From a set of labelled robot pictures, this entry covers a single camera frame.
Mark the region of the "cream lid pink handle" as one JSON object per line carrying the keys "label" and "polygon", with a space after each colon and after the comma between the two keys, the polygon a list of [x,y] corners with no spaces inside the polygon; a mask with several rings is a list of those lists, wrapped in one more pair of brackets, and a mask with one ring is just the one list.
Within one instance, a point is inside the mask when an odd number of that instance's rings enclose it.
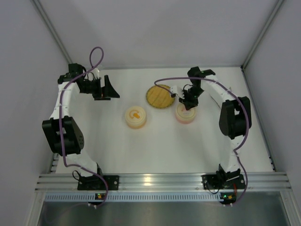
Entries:
{"label": "cream lid pink handle", "polygon": [[183,104],[178,103],[175,109],[175,115],[179,115],[183,118],[196,117],[197,111],[195,108],[190,109],[189,111],[185,110]]}

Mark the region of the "pink lunch container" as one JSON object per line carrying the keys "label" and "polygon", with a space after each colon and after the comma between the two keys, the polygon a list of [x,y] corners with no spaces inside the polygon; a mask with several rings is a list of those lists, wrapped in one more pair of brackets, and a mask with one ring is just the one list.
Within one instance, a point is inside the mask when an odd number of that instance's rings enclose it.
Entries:
{"label": "pink lunch container", "polygon": [[183,117],[181,117],[179,115],[176,115],[176,119],[181,124],[190,124],[190,123],[192,123],[194,121],[195,118],[194,117],[183,118]]}

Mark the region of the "cream lid orange handle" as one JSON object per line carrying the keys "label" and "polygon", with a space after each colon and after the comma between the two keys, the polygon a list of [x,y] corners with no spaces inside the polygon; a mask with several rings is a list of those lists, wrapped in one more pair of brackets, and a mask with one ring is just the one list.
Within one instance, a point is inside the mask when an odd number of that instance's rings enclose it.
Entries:
{"label": "cream lid orange handle", "polygon": [[125,119],[126,118],[146,118],[146,111],[140,106],[132,106],[126,110]]}

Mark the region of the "orange lunch container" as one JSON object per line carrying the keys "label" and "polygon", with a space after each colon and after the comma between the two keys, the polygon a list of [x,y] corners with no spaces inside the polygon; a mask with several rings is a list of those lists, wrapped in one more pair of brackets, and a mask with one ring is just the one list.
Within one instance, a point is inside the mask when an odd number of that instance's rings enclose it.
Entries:
{"label": "orange lunch container", "polygon": [[127,126],[132,128],[132,129],[140,129],[142,128],[145,123],[146,123],[146,118],[126,118],[126,123],[127,123]]}

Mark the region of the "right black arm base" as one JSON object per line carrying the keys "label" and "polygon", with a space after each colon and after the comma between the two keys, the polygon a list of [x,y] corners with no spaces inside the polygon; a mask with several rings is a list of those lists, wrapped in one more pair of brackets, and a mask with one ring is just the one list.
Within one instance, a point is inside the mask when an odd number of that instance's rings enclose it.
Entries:
{"label": "right black arm base", "polygon": [[239,177],[234,177],[231,179],[221,179],[218,178],[216,174],[205,174],[201,177],[204,188],[209,190],[233,190],[234,186],[236,186],[236,189],[245,189],[246,187],[245,179],[242,174],[240,174]]}

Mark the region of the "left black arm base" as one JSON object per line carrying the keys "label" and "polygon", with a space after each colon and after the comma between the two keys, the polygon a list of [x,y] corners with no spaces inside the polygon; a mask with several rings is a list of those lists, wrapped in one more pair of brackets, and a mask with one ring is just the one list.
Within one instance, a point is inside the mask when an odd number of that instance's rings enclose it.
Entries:
{"label": "left black arm base", "polygon": [[[119,189],[119,176],[118,175],[104,175],[108,190],[117,191]],[[92,190],[106,190],[104,182],[97,176],[80,177],[78,182],[78,190],[92,191]]]}

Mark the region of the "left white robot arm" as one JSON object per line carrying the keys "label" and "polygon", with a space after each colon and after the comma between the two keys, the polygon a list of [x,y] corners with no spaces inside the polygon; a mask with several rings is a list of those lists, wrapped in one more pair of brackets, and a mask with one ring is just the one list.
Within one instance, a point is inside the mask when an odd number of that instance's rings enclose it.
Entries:
{"label": "left white robot arm", "polygon": [[73,63],[68,72],[58,79],[58,97],[48,120],[42,129],[53,153],[63,158],[66,167],[77,167],[85,181],[100,179],[103,174],[99,165],[84,151],[84,135],[73,117],[74,103],[79,94],[91,94],[96,101],[119,98],[108,75],[100,78],[98,69],[86,70]]}

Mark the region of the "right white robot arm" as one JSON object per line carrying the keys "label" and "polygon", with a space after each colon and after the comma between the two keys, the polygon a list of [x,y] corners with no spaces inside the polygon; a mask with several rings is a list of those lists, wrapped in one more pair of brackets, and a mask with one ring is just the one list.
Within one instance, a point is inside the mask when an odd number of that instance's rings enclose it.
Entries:
{"label": "right white robot arm", "polygon": [[213,70],[200,70],[192,67],[187,72],[190,80],[189,88],[172,86],[169,88],[171,97],[178,97],[186,111],[198,106],[198,98],[207,93],[220,109],[218,126],[226,140],[225,153],[218,166],[216,177],[220,187],[242,177],[245,172],[242,166],[239,150],[245,144],[252,126],[251,103],[247,96],[238,97],[229,88],[218,81]]}

